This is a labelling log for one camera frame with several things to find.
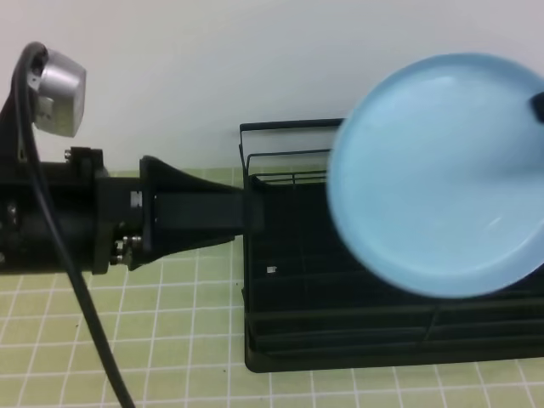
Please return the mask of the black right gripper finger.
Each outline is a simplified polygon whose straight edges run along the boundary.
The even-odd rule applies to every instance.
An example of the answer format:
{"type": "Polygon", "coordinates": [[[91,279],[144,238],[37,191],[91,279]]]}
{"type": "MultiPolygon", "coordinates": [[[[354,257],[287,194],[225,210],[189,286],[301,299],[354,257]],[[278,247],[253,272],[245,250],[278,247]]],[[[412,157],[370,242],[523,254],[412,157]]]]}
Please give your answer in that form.
{"type": "Polygon", "coordinates": [[[535,94],[530,99],[530,107],[539,123],[544,123],[544,93],[535,94]]]}

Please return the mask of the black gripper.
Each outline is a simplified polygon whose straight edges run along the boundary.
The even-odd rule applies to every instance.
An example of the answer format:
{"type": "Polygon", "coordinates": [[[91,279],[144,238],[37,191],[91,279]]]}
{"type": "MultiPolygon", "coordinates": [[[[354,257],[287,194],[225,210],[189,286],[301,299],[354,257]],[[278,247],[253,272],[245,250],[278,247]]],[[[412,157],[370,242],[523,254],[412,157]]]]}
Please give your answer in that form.
{"type": "Polygon", "coordinates": [[[197,178],[153,157],[137,177],[111,177],[98,149],[71,148],[66,163],[90,202],[63,211],[72,255],[84,271],[104,274],[112,264],[135,270],[177,252],[223,244],[264,226],[260,198],[197,178]]]}

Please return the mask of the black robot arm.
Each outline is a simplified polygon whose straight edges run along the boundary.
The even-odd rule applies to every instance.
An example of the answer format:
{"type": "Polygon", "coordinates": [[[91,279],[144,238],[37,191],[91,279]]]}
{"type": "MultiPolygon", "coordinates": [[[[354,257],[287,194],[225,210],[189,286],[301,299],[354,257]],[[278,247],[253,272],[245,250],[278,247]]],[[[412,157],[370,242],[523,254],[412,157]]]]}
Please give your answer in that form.
{"type": "MultiPolygon", "coordinates": [[[[197,178],[152,156],[139,178],[108,175],[102,150],[71,148],[68,162],[44,162],[56,217],[82,271],[129,271],[171,254],[214,247],[243,235],[245,268],[264,275],[368,269],[333,227],[326,183],[290,184],[253,174],[237,188],[197,178]]],[[[60,271],[26,165],[1,155],[1,274],[60,271]]]]}

